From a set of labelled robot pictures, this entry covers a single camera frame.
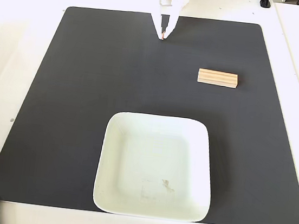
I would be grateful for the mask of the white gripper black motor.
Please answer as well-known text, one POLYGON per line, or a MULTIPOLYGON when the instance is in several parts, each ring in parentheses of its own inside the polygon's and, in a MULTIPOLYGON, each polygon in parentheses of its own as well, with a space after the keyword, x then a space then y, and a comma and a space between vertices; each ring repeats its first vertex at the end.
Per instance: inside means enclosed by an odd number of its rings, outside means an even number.
POLYGON ((158 39, 166 39, 175 29, 178 22, 180 11, 183 7, 184 0, 149 0, 151 4, 151 16, 155 27, 155 32, 157 33, 158 39), (161 15, 161 5, 169 5, 171 3, 171 13, 168 20, 168 25, 162 33, 162 15, 161 15))

